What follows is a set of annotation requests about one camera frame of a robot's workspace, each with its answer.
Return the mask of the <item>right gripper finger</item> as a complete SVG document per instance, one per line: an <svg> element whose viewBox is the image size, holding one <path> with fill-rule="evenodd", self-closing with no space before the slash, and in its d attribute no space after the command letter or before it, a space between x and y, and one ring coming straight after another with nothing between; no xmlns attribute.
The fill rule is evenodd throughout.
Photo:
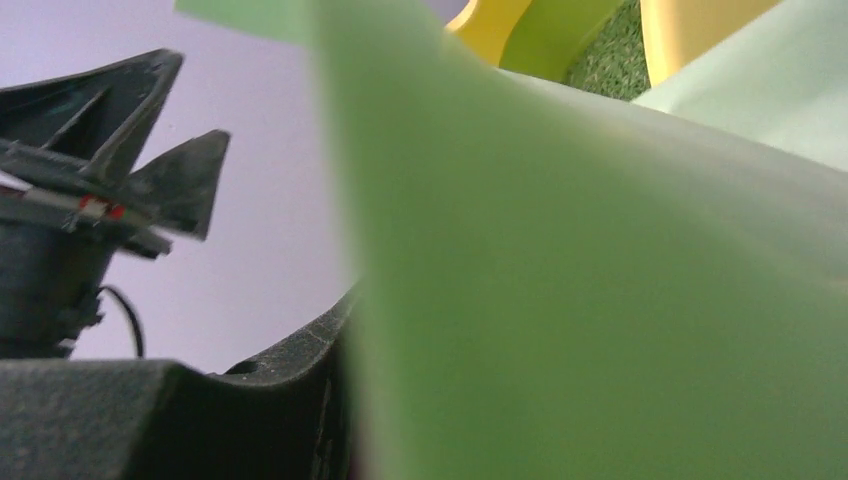
<svg viewBox="0 0 848 480"><path fill-rule="evenodd" d="M5 479L344 479L353 294L227 372L175 361L6 360Z"/></svg>

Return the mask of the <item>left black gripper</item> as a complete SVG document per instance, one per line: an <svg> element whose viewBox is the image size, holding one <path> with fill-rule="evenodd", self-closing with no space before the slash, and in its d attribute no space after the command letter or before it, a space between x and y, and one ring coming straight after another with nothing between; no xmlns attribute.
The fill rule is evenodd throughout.
<svg viewBox="0 0 848 480"><path fill-rule="evenodd" d="M110 294L145 354L140 320L103 278L119 250L155 259L171 241L150 225L204 241L231 135L211 130L132 168L183 63L157 49L87 72L1 91L1 169L36 185L122 181L141 214L105 198L1 188L1 356L62 358L98 324Z"/></svg>

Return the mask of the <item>green cat litter bag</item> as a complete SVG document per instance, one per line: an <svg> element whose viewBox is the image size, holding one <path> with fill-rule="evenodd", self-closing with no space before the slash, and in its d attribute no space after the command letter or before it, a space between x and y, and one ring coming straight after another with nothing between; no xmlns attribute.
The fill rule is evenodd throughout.
<svg viewBox="0 0 848 480"><path fill-rule="evenodd" d="M308 48L371 479L843 479L847 177L485 65L420 1L180 1Z"/></svg>

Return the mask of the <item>yellow litter box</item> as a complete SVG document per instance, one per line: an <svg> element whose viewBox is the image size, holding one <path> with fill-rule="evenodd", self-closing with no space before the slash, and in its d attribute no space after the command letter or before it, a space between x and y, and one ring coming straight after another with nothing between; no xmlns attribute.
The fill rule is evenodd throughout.
<svg viewBox="0 0 848 480"><path fill-rule="evenodd" d="M663 82L776 3L639 2L651 85ZM477 0L468 2L446 28L490 65L560 80L621 5L617 0Z"/></svg>

